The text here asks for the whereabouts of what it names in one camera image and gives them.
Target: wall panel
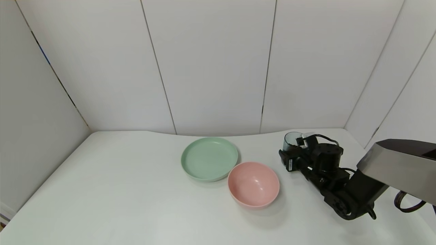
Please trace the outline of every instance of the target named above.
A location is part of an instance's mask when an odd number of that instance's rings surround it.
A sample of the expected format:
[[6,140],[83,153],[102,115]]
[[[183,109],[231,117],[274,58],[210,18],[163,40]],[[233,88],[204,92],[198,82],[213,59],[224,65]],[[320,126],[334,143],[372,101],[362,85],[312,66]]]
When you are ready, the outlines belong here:
[[402,3],[279,0],[261,132],[344,127]]
[[93,131],[175,133],[139,0],[20,0]]
[[435,0],[405,0],[345,129],[365,147],[388,114],[436,31]]
[[259,133],[275,0],[143,4],[177,133]]

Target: bowl rim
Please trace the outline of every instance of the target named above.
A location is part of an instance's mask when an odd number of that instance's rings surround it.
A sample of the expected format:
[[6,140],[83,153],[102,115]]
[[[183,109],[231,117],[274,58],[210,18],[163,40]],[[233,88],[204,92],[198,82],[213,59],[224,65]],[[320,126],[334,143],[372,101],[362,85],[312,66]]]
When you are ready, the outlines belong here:
[[[232,172],[233,172],[233,170],[235,169],[235,168],[237,168],[238,166],[241,166],[241,165],[243,165],[243,164],[260,164],[260,165],[263,165],[263,166],[265,166],[267,169],[268,169],[268,171],[270,171],[270,172],[272,172],[273,173],[273,175],[274,175],[274,177],[275,177],[275,180],[277,181],[277,186],[279,187],[279,188],[277,188],[277,193],[274,195],[274,198],[271,200],[271,201],[269,201],[268,203],[266,203],[266,204],[262,204],[262,205],[249,205],[249,204],[247,204],[247,203],[245,203],[245,202],[242,202],[241,200],[239,200],[238,198],[236,198],[234,195],[233,195],[233,193],[232,193],[232,191],[230,190],[230,185],[228,184],[228,182],[230,181],[230,176],[231,176],[231,174],[232,174]],[[276,174],[276,172],[272,169],[272,168],[270,168],[268,165],[266,165],[266,164],[263,164],[263,163],[259,163],[259,162],[243,162],[243,163],[240,163],[240,164],[237,164],[236,166],[234,166],[233,168],[232,168],[232,170],[230,170],[230,172],[228,173],[228,177],[227,177],[227,187],[228,187],[228,191],[230,192],[230,195],[233,197],[233,199],[235,199],[237,202],[239,202],[239,203],[241,203],[241,204],[243,204],[243,205],[245,205],[245,206],[247,206],[247,207],[250,207],[250,208],[261,208],[261,207],[265,207],[265,206],[268,206],[268,205],[270,205],[276,198],[277,198],[277,196],[279,195],[279,192],[280,192],[280,181],[279,181],[279,177],[277,176],[277,174]]]

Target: panel seam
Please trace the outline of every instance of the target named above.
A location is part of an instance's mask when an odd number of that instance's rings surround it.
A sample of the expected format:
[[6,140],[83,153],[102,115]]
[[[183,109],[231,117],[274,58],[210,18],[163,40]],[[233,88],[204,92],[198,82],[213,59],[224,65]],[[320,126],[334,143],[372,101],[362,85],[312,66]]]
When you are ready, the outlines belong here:
[[171,112],[170,101],[168,100],[168,95],[167,95],[167,90],[165,89],[164,79],[162,78],[162,73],[160,72],[160,66],[159,66],[159,62],[157,61],[156,50],[154,49],[153,39],[151,38],[150,28],[148,27],[147,17],[145,16],[144,4],[142,3],[142,0],[139,0],[139,2],[141,3],[142,13],[144,14],[145,25],[147,26],[148,36],[150,37],[150,43],[151,43],[151,47],[153,49],[154,59],[156,60],[157,69],[159,71],[160,81],[162,82],[163,92],[165,93],[165,98],[167,99],[168,109],[170,111],[171,120],[173,122],[174,132],[177,135],[176,124],[174,123],[173,113]]
[[265,106],[266,83],[268,81],[269,61],[271,59],[271,47],[273,46],[273,34],[274,34],[274,24],[276,22],[276,11],[277,11],[277,0],[276,0],[276,4],[274,6],[274,16],[272,18],[271,39],[270,39],[270,42],[269,42],[268,64],[266,66],[265,87],[264,87],[264,90],[263,90],[262,113],[260,115],[259,134],[262,131],[262,120],[263,120],[263,109],[264,109],[264,106]]
[[389,35],[388,35],[388,38],[386,39],[386,42],[383,45],[383,48],[381,49],[380,55],[378,56],[377,61],[376,61],[375,65],[374,65],[374,67],[372,68],[371,74],[369,75],[368,80],[366,80],[365,86],[363,87],[362,92],[359,95],[359,98],[356,100],[356,103],[354,104],[354,107],[351,110],[351,113],[348,116],[348,119],[345,122],[343,129],[345,129],[345,126],[347,125],[348,121],[350,121],[351,115],[353,114],[354,110],[356,109],[357,104],[359,103],[359,100],[362,98],[363,92],[365,91],[366,87],[368,86],[369,80],[371,80],[372,75],[374,74],[375,68],[377,67],[378,62],[380,61],[380,58],[382,57],[383,51],[385,51],[386,45],[388,44],[388,42],[389,42],[389,40],[391,38],[392,32],[393,32],[393,30],[395,28],[395,25],[397,24],[397,21],[398,21],[400,15],[401,15],[401,12],[403,11],[403,7],[404,7],[404,3],[405,2],[406,2],[406,0],[403,1],[403,4],[401,5],[400,11],[398,11],[398,15],[397,15],[397,17],[395,19],[394,24],[392,25],[391,31],[389,32]]
[[[418,68],[419,64],[421,63],[422,58],[424,57],[424,55],[427,52],[427,49],[430,47],[430,44],[432,43],[433,39],[435,39],[435,35],[436,35],[436,30],[433,33],[433,36],[430,38],[429,43],[427,44],[427,47],[424,49],[424,52],[422,53],[421,57],[419,58],[418,62],[416,63],[415,68],[413,69],[412,73],[410,74],[409,78],[407,79],[407,82],[404,84],[404,87],[401,89],[401,92],[398,94],[397,98],[395,99],[394,103],[392,104],[391,108],[389,109],[388,113],[385,115],[385,117],[383,118],[383,120],[381,121],[381,123],[378,125],[377,130],[382,126],[383,122],[386,120],[386,118],[388,117],[389,113],[391,112],[392,108],[394,108],[395,103],[397,102],[398,98],[400,98],[401,93],[403,93],[404,88],[406,88],[407,84],[409,83],[410,79],[412,78],[413,74],[416,71],[416,68]],[[368,141],[368,143],[366,143],[365,148],[368,147],[369,143],[371,142],[372,138],[375,136],[375,134],[371,137],[371,139]]]

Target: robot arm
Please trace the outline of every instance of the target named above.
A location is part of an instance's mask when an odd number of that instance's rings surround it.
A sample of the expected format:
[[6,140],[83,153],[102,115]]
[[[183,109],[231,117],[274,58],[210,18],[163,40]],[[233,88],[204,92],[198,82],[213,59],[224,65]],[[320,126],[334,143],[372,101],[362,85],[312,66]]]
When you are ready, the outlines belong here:
[[[318,143],[317,137],[336,144]],[[339,167],[343,148],[322,135],[296,138],[296,145],[279,151],[289,172],[300,171],[312,182],[343,219],[368,213],[376,219],[374,201],[389,187],[400,189],[395,205],[403,212],[415,211],[426,202],[436,205],[436,144],[415,140],[383,140],[374,144],[358,163],[358,170]],[[419,205],[401,209],[408,193]]]

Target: small cup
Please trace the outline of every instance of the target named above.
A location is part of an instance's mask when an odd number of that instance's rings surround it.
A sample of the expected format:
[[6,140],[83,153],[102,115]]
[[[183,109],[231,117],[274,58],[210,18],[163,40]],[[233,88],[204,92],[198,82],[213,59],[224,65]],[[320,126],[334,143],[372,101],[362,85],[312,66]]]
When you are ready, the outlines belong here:
[[291,145],[298,146],[296,138],[303,137],[300,132],[289,132],[285,135],[282,151],[288,151]]

